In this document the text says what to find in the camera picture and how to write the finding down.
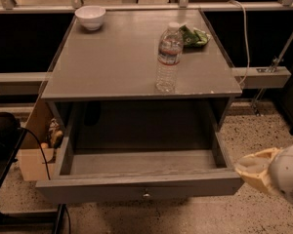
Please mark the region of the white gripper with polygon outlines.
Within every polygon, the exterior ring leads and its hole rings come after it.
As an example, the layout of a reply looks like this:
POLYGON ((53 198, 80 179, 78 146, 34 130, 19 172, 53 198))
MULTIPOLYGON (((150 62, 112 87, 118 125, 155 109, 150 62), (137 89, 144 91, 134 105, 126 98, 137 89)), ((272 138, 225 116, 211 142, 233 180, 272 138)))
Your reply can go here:
POLYGON ((273 147, 246 155, 235 163, 235 169, 254 189, 271 196, 281 195, 293 204, 293 145, 281 151, 273 147))

